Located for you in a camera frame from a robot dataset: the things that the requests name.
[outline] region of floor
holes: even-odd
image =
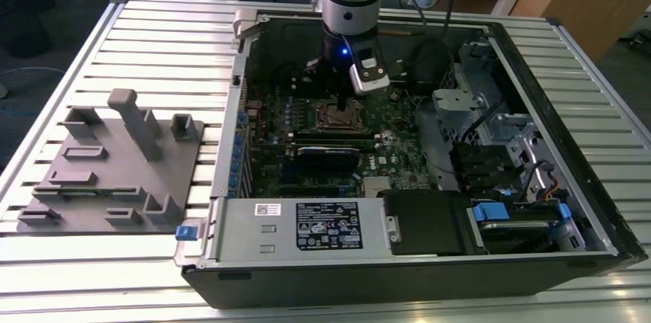
[[[307,3],[308,0],[256,0],[263,2]],[[53,67],[65,70],[84,44],[87,35],[105,9],[109,0],[57,0],[56,7],[40,15],[49,32],[53,48],[32,59],[10,57],[0,47],[0,74],[22,67]],[[383,6],[399,8],[395,0],[384,0]],[[645,73],[651,72],[651,56],[631,51],[625,43],[617,43],[599,63],[612,85],[632,107],[641,121],[651,126],[651,86],[645,86]],[[60,75],[56,72],[21,71],[0,76],[0,83],[9,94],[0,99],[0,170],[10,159],[14,149],[32,125]]]

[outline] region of aluminum extrusion table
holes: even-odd
[[[167,119],[183,110],[208,125],[187,218],[208,211],[220,123],[241,7],[308,11],[305,5],[204,0],[125,0],[107,8],[33,128],[0,177],[0,321],[651,321],[651,261],[605,277],[573,280],[528,297],[332,306],[211,309],[187,285],[172,235],[18,237],[18,210],[45,176],[71,105],[105,104],[133,88],[137,105]],[[385,11],[405,16],[411,11]],[[440,14],[428,14],[441,18]],[[651,136],[561,27],[537,18],[456,14],[500,21],[647,253],[651,253]],[[117,116],[108,108],[101,116]],[[184,254],[199,253],[184,245]]]

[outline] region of blue latch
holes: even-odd
[[[507,207],[503,203],[479,203],[472,208],[472,214],[475,220],[479,222],[495,221],[495,220],[509,220]]]
[[[572,217],[572,211],[569,210],[569,206],[567,206],[565,203],[559,204],[559,211],[560,211],[560,217],[563,219]]]
[[[176,228],[177,241],[196,241],[199,239],[199,227],[189,225],[180,225]]]

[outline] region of barcode sticker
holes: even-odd
[[[256,203],[255,216],[280,216],[279,203]]]

